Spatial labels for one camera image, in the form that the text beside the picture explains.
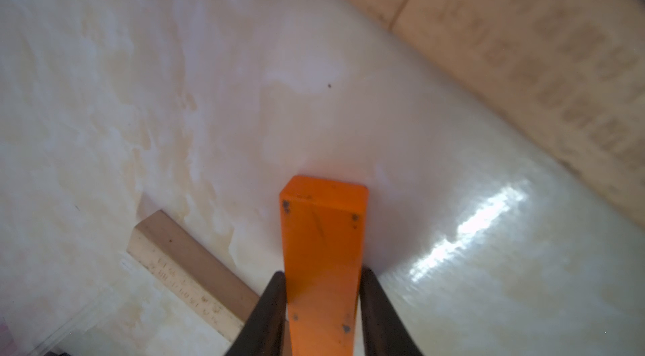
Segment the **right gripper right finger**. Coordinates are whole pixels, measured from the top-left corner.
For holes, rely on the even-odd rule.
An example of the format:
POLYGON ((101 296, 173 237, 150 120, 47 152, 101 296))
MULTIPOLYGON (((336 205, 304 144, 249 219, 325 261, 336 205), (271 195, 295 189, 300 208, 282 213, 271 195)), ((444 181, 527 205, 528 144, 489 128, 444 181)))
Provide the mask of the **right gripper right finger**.
POLYGON ((361 270, 359 301, 365 355, 423 355, 396 313, 376 274, 367 267, 361 270))

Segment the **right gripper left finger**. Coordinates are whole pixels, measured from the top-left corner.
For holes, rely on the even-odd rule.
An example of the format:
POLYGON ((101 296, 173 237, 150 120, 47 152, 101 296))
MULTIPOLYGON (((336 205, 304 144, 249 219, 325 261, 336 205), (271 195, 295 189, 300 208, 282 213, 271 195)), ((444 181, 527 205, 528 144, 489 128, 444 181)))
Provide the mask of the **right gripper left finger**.
POLYGON ((281 356, 287 313, 287 282, 277 271, 226 356, 281 356))

